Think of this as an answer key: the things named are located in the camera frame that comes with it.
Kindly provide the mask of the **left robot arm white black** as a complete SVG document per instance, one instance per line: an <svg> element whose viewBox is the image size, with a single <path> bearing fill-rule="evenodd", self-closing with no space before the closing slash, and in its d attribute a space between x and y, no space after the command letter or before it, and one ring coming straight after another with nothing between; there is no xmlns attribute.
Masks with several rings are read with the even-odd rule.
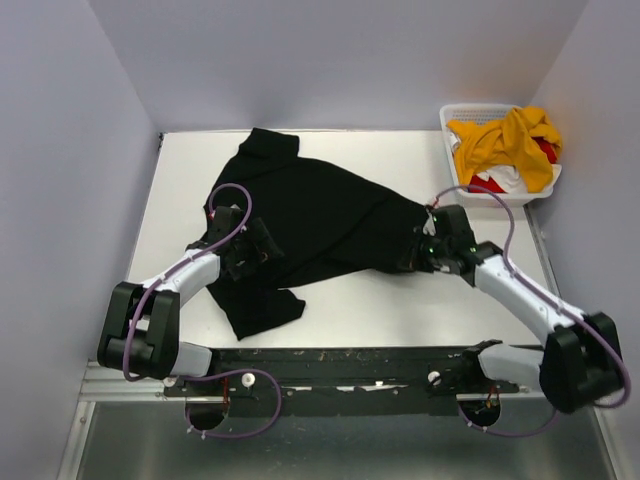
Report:
<svg viewBox="0 0 640 480"><path fill-rule="evenodd" d="M180 310L218 280L237 281L267 262L284 257L264 222L238 207L218 207L207 230L164 272L142 283L114 288L98 350L98 363L129 380L187 377L201 395L214 393L222 380L204 346L180 340Z"/></svg>

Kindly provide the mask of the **black t-shirt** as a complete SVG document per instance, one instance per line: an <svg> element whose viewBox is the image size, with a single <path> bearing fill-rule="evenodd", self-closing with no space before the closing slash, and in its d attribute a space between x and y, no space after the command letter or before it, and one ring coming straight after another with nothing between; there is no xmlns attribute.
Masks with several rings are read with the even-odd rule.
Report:
<svg viewBox="0 0 640 480"><path fill-rule="evenodd" d="M372 269L433 272L419 203L334 164L299 154L294 135L255 128L224 166L215 204L242 204L263 220L283 251L245 279L208 290L242 340L299 319L295 287Z"/></svg>

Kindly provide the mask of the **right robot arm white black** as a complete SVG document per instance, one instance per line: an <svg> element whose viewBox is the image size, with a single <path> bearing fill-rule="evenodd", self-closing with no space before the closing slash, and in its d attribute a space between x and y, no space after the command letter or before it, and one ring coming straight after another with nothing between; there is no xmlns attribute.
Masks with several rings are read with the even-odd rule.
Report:
<svg viewBox="0 0 640 480"><path fill-rule="evenodd" d="M615 322L606 314L587 314L564 302L518 269L506 247L476 241L465 209L427 206L427 221L413 249L412 266L455 275L490 296L514 315L540 342L538 351L497 340L471 348L460 379L480 392L495 380L541 392L557 411L604 407L619 393L617 408L631 393Z"/></svg>

